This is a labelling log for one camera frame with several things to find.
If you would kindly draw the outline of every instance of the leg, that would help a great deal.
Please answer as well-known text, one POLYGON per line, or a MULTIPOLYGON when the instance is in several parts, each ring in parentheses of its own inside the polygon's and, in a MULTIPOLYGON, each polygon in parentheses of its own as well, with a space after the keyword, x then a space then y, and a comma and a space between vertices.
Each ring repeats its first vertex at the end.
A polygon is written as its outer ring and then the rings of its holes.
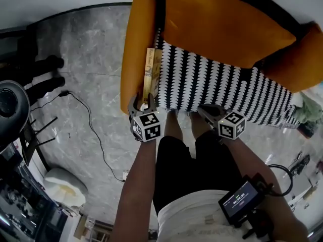
POLYGON ((29 97, 30 105, 35 104, 36 101, 42 98, 43 96, 45 96, 47 92, 53 91, 54 89, 58 87, 62 87, 64 85, 65 85, 64 77, 51 78, 41 83, 37 83, 33 87, 26 90, 29 97))
POLYGON ((200 190, 230 191, 241 179, 234 159, 226 147, 217 142, 217 133, 197 112, 190 114, 196 139, 196 166, 200 190))
POLYGON ((0 81, 12 80, 19 83, 21 86, 25 86, 32 82, 32 76, 25 74, 25 71, 21 69, 16 69, 14 67, 6 67, 0 69, 0 81))
POLYGON ((192 123, 192 133, 195 139, 212 129, 211 126, 204 121, 199 113, 191 112, 190 118, 192 123))
POLYGON ((260 173, 267 183, 273 183, 276 192, 280 192, 277 179, 271 169, 249 149, 240 139, 230 140, 223 138, 223 142, 229 148, 238 168, 243 176, 253 177, 260 173))
POLYGON ((40 60, 28 65, 27 71, 32 75, 32 77, 37 77, 52 71, 57 70, 57 68, 62 68, 64 66, 64 60, 58 58, 55 55, 50 55, 45 60, 40 60))
POLYGON ((158 147, 153 204, 156 213, 172 201, 198 191, 195 171, 175 110, 167 114, 165 136, 158 147))
POLYGON ((177 121, 177 114, 175 110, 167 113, 164 137, 172 136, 178 140, 183 141, 183 133, 177 121))

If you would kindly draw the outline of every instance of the chair leg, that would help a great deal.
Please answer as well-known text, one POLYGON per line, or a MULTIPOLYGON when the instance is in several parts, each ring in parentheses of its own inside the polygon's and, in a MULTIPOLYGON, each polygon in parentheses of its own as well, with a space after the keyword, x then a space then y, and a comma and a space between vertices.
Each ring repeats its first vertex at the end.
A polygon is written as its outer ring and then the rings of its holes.
POLYGON ((62 87, 64 85, 64 77, 51 78, 49 80, 35 84, 33 87, 26 90, 29 97, 30 105, 35 104, 36 101, 45 96, 47 92, 53 91, 54 89, 62 87))
POLYGON ((46 124, 42 129, 40 129, 35 136, 39 135, 43 130, 45 130, 49 125, 51 125, 53 122, 55 122, 58 119, 56 116, 52 121, 50 121, 48 124, 46 124))
POLYGON ((52 138, 52 139, 47 140, 46 142, 39 143, 39 144, 37 144, 35 147, 39 147, 39 146, 44 145, 44 144, 46 144, 46 143, 49 143, 49 142, 51 142, 51 141, 53 141, 53 140, 56 140, 56 138, 52 138))

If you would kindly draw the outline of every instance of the orange cushion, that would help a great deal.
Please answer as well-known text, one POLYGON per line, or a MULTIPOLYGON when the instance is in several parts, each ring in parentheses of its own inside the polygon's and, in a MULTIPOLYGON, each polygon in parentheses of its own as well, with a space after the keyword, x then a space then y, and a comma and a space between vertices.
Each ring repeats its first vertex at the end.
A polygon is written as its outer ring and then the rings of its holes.
POLYGON ((266 61, 264 73, 291 92, 323 81, 323 33, 319 26, 313 25, 302 40, 266 61))
POLYGON ((165 41, 206 58, 251 68, 296 38, 239 0, 166 0, 165 41))

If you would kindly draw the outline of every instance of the display screen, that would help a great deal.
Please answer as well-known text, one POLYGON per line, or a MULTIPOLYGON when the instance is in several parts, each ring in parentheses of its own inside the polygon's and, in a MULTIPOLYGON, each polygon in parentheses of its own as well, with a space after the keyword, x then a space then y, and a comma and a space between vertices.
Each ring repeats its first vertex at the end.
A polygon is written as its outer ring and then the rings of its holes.
POLYGON ((247 181, 234 193, 229 199, 224 203, 224 209, 229 217, 235 215, 243 207, 245 207, 255 196, 258 194, 257 190, 252 186, 252 184, 247 181))

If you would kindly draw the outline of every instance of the cable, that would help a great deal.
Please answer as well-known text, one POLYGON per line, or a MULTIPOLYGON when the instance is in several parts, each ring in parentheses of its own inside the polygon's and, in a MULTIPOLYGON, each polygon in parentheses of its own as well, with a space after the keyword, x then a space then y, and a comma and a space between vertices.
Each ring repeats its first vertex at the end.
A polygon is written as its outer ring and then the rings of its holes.
POLYGON ((104 150, 103 150, 103 146, 102 146, 102 141, 101 141, 101 139, 100 139, 100 137, 99 137, 99 135, 96 133, 96 131, 94 130, 94 128, 93 128, 93 126, 92 126, 92 116, 91 116, 91 111, 90 111, 90 107, 87 107, 86 105, 85 105, 85 103, 83 103, 81 100, 79 100, 77 97, 75 97, 74 96, 74 94, 73 93, 71 93, 71 92, 69 92, 69 94, 71 94, 77 101, 79 101, 83 106, 85 106, 85 108, 87 109, 87 112, 89 113, 89 126, 90 126, 90 128, 91 128, 91 130, 95 133, 95 135, 96 135, 96 137, 98 138, 98 140, 99 140, 99 143, 100 143, 100 147, 101 147, 101 150, 102 150, 102 154, 103 154, 103 160, 104 160, 104 162, 105 162, 105 164, 109 167, 109 169, 111 170, 111 172, 112 172, 112 174, 113 174, 113 176, 115 177, 115 179, 116 180, 118 180, 118 181, 120 181, 120 182, 123 182, 124 183, 124 181, 123 180, 121 180, 121 179, 118 179, 117 177, 116 177, 116 175, 115 175, 115 173, 113 172, 113 170, 112 170, 112 168, 109 166, 109 164, 106 162, 106 160, 105 160, 105 156, 104 156, 104 150))
POLYGON ((273 187, 271 187, 268 194, 271 195, 271 196, 275 196, 275 197, 283 197, 283 196, 289 194, 291 192, 291 190, 293 189, 293 176, 292 176, 291 172, 289 171, 289 169, 284 167, 284 166, 278 165, 278 164, 271 164, 271 165, 268 165, 268 167, 270 167, 270 168, 279 168, 279 169, 285 171, 287 173, 287 175, 289 176, 290 180, 291 180, 291 184, 289 185, 288 189, 285 192, 283 192, 281 194, 276 193, 273 190, 273 187))
POLYGON ((50 104, 50 103, 52 103, 57 97, 62 97, 62 96, 60 96, 60 95, 57 95, 54 99, 52 99, 50 102, 47 102, 46 104, 44 104, 43 106, 41 106, 41 107, 36 107, 36 108, 34 108, 33 110, 31 110, 30 112, 32 112, 32 111, 34 111, 34 110, 36 110, 36 109, 39 109, 39 108, 42 108, 42 107, 45 107, 47 104, 50 104))
POLYGON ((97 134, 97 132, 94 130, 94 128, 93 128, 93 125, 92 125, 92 113, 91 113, 91 108, 89 107, 89 106, 87 106, 84 102, 82 102, 81 100, 79 100, 77 97, 75 97, 74 96, 74 94, 72 93, 72 92, 70 92, 70 91, 62 91, 59 95, 57 95, 54 99, 52 99, 50 102, 48 102, 48 103, 46 103, 46 104, 44 104, 43 106, 41 106, 41 107, 37 107, 37 108, 34 108, 33 110, 31 110, 30 112, 32 112, 32 111, 34 111, 34 110, 36 110, 36 109, 39 109, 39 108, 42 108, 42 107, 45 107, 47 104, 49 104, 49 103, 51 103, 52 101, 54 101, 57 97, 65 97, 65 96, 67 96, 67 95, 69 95, 69 94, 71 94, 77 101, 79 101, 83 106, 85 106, 85 108, 87 109, 87 112, 89 113, 89 126, 90 126, 90 128, 91 128, 91 130, 95 133, 95 135, 96 135, 96 137, 98 138, 98 140, 99 140, 99 143, 100 143, 100 148, 101 148, 101 150, 102 150, 102 154, 103 154, 103 160, 104 160, 104 162, 105 162, 105 164, 109 167, 109 169, 111 170, 111 172, 112 172, 112 174, 113 174, 113 176, 115 177, 115 179, 116 180, 118 180, 118 181, 120 181, 120 182, 123 182, 124 183, 124 181, 123 180, 121 180, 121 179, 118 179, 117 177, 116 177, 116 175, 115 175, 115 173, 113 172, 113 170, 112 170, 112 168, 109 166, 109 164, 106 162, 106 160, 105 160, 105 156, 104 156, 104 150, 103 150, 103 146, 102 146, 102 141, 101 141, 101 139, 100 139, 100 137, 99 137, 99 135, 97 134))

